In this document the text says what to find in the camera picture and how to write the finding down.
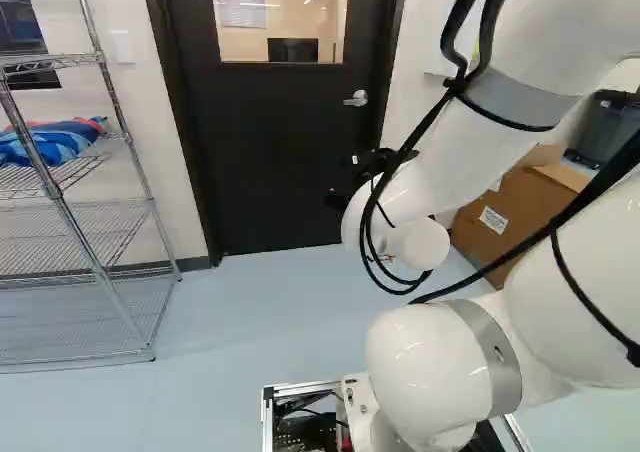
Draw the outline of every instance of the shelf post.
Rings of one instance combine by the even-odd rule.
[[[182,275],[180,273],[180,269],[178,269],[178,264],[176,263],[173,247],[171,246],[171,242],[169,241],[169,236],[167,235],[167,231],[164,228],[164,224],[160,219],[158,206],[156,204],[155,199],[153,198],[151,187],[149,186],[149,181],[147,180],[147,176],[144,173],[144,169],[142,168],[142,163],[140,162],[140,158],[138,157],[138,153],[136,152],[136,149],[133,143],[133,136],[131,135],[131,132],[129,131],[129,127],[127,126],[127,121],[124,118],[122,108],[120,107],[120,101],[118,100],[118,96],[116,95],[113,81],[111,80],[111,74],[109,73],[109,69],[107,67],[104,51],[102,50],[102,46],[100,45],[100,38],[98,37],[98,32],[96,30],[95,22],[93,21],[93,15],[91,14],[91,9],[89,8],[89,2],[87,0],[79,0],[79,1],[80,1],[80,8],[82,9],[82,17],[84,18],[85,24],[87,26],[87,31],[89,32],[89,38],[91,39],[91,44],[93,46],[94,52],[102,58],[98,62],[98,66],[100,67],[100,72],[102,73],[102,78],[107,87],[107,91],[109,92],[109,97],[113,105],[113,110],[116,113],[116,118],[118,120],[118,124],[120,125],[120,129],[122,130],[122,133],[124,135],[124,140],[127,143],[127,148],[129,149],[129,153],[131,154],[131,159],[138,173],[140,184],[142,185],[145,198],[147,199],[149,208],[151,210],[151,215],[153,216],[153,220],[155,221],[156,227],[158,228],[158,233],[160,234],[160,238],[162,239],[165,250],[167,251],[167,255],[169,256],[169,261],[171,262],[171,268],[173,269],[173,276],[175,280],[181,280]]]
[[[82,229],[73,216],[73,212],[71,212],[71,209],[62,197],[62,191],[60,190],[60,187],[51,176],[51,172],[49,172],[47,164],[42,159],[40,151],[38,150],[33,137],[31,137],[31,132],[29,132],[29,128],[25,124],[22,114],[20,113],[20,110],[18,109],[15,100],[13,99],[11,89],[9,88],[7,75],[2,67],[0,67],[0,103],[2,104],[2,108],[6,112],[16,135],[20,140],[20,143],[24,147],[24,150],[26,151],[27,156],[31,161],[31,165],[40,177],[40,180],[42,180],[42,184],[44,186],[47,197],[53,202],[58,213],[60,214],[60,217],[69,229],[69,233],[74,238],[78,246],[82,249],[85,258],[89,262],[89,265],[91,266],[91,269],[96,276],[98,284],[101,285],[105,290],[105,292],[113,302],[115,308],[119,312],[124,323],[131,330],[136,340],[140,342],[140,349],[142,350],[147,348],[149,345],[149,341],[144,338],[142,332],[140,331],[140,329],[138,329],[138,326],[131,318],[131,315],[129,314],[126,306],[122,303],[120,295],[115,289],[115,286],[113,285],[109,274],[100,263],[100,259],[98,258],[93,248],[91,247],[91,244],[82,232]]]

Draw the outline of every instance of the door frame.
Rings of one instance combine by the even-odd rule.
[[[190,104],[194,101],[191,101],[189,97],[180,48],[169,9],[169,0],[146,1],[207,251],[211,263],[217,266],[224,256],[222,245],[217,239],[221,236],[219,231],[222,228],[220,213],[215,206],[219,202],[217,202],[214,188],[210,184],[206,186],[208,182],[207,161],[203,153],[204,146],[195,132],[197,125],[194,114],[190,110]],[[382,33],[379,35],[378,44],[375,47],[377,53],[373,59],[373,80],[369,94],[371,105],[367,107],[371,111],[369,119],[375,133],[372,140],[367,140],[366,146],[372,148],[378,147],[382,138],[387,98],[404,8],[404,0],[385,0],[384,3],[385,10],[382,14],[380,27]]]

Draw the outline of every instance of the window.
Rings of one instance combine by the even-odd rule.
[[[217,0],[223,27],[267,28],[265,0]]]
[[[0,56],[46,53],[31,0],[0,0]],[[14,90],[60,88],[54,71],[15,76],[9,85]]]
[[[348,0],[213,3],[223,62],[343,62]]]

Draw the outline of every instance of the ceiling light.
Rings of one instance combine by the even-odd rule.
[[[280,4],[254,4],[251,2],[240,2],[238,5],[245,5],[247,7],[280,7]]]

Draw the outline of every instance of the wire shelving unit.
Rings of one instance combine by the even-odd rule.
[[[50,167],[49,172],[60,190],[68,189],[109,160],[113,152],[122,146],[122,139],[122,135],[107,124],[104,136],[80,156],[58,167]],[[35,169],[13,164],[0,167],[0,201],[36,197],[46,197],[46,191]]]
[[[0,167],[0,372],[153,360],[152,341],[180,280],[89,4],[79,2],[92,53],[0,58],[0,105],[32,165]],[[118,127],[76,159],[48,167],[8,79],[78,66],[100,69]],[[90,178],[118,147],[129,151],[143,195],[68,203],[64,191]],[[49,200],[15,200],[39,197]],[[142,229],[157,236],[167,260],[119,265]]]

